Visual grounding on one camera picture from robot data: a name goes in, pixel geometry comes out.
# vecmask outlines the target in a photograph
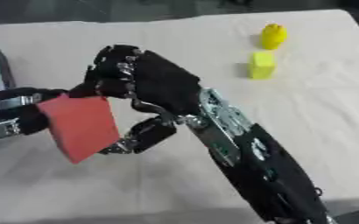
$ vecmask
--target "robotic hand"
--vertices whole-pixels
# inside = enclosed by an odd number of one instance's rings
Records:
[[[197,76],[154,52],[115,45],[98,53],[84,82],[68,93],[76,98],[128,98],[135,110],[157,114],[133,126],[102,154],[141,153],[175,134],[176,125],[184,123],[206,145],[222,173],[264,221],[335,223],[320,201],[320,189],[314,187],[289,153],[215,90],[201,87],[199,81]],[[0,133],[5,133],[0,136],[44,129],[47,118],[30,104],[62,92],[30,88],[0,92],[0,109],[4,109],[0,111]],[[2,121],[11,121],[11,125],[3,125]],[[40,125],[30,125],[35,121]]]

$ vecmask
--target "white tablecloth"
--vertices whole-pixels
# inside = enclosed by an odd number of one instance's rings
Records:
[[[245,78],[271,22],[289,39],[270,80]],[[334,214],[359,207],[359,27],[341,10],[151,23],[0,25],[20,87],[72,88],[106,45],[150,49],[217,88],[303,165]],[[113,100],[124,133],[145,115]],[[0,141],[0,222],[261,223],[186,127],[142,155],[66,161],[47,132]]]

